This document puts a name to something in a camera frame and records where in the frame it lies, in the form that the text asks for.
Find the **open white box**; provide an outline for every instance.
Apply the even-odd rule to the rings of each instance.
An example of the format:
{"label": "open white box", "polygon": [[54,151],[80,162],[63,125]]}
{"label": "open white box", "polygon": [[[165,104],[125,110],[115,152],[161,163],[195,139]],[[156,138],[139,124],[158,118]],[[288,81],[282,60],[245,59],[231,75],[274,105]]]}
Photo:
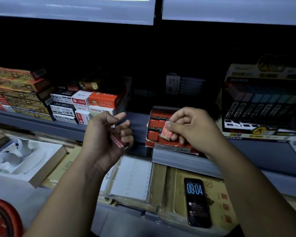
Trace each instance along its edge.
{"label": "open white box", "polygon": [[[18,181],[38,187],[40,183],[48,176],[53,168],[67,153],[62,145],[46,143],[40,141],[28,140],[28,147],[33,152],[24,157],[22,162],[13,167],[9,162],[0,163],[0,179],[8,179],[9,181]],[[13,142],[8,147],[2,149],[0,153],[9,151],[21,156]]]}

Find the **smartphone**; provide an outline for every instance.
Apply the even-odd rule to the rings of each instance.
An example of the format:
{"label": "smartphone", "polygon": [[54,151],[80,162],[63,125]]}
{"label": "smartphone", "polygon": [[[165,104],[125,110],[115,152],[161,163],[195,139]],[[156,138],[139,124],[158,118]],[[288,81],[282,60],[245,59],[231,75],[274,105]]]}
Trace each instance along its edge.
{"label": "smartphone", "polygon": [[200,179],[184,179],[187,220],[190,226],[210,228],[209,208],[204,190],[203,181]]}

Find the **hand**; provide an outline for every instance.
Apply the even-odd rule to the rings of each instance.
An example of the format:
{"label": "hand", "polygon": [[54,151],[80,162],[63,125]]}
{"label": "hand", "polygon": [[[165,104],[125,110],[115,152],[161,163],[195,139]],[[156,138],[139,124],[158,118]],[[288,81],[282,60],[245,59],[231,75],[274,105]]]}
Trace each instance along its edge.
{"label": "hand", "polygon": [[171,136],[173,141],[179,138],[180,143],[184,144],[186,139],[195,149],[209,156],[228,142],[204,110],[184,107],[174,113],[170,121],[166,128],[174,132]]}
{"label": "hand", "polygon": [[125,112],[112,116],[104,111],[88,122],[80,155],[86,158],[88,164],[94,165],[103,176],[123,154],[122,150],[110,140],[110,134],[117,132],[122,135],[123,142],[129,143],[130,146],[134,144],[129,120],[111,128],[125,116]]}

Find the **red display box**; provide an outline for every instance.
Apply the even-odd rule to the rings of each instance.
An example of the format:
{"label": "red display box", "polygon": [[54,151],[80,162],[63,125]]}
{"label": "red display box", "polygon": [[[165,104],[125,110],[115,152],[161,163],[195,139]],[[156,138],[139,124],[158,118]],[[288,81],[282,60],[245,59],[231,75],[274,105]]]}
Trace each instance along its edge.
{"label": "red display box", "polygon": [[152,108],[146,134],[146,147],[199,155],[199,151],[194,149],[187,141],[181,145],[178,139],[168,141],[160,137],[164,124],[177,110],[179,108],[165,106],[154,106]]}

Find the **floor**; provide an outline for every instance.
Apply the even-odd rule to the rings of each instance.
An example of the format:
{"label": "floor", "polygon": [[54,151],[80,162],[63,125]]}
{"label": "floor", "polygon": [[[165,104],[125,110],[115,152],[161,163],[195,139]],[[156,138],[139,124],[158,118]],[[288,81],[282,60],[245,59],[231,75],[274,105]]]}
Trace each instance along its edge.
{"label": "floor", "polygon": [[[11,203],[21,216],[25,228],[29,228],[52,190],[34,189],[28,185],[0,180],[0,199]],[[141,216],[140,211],[124,207],[108,208],[98,204],[91,231],[100,237],[194,237],[181,229],[168,227],[158,221]]]}

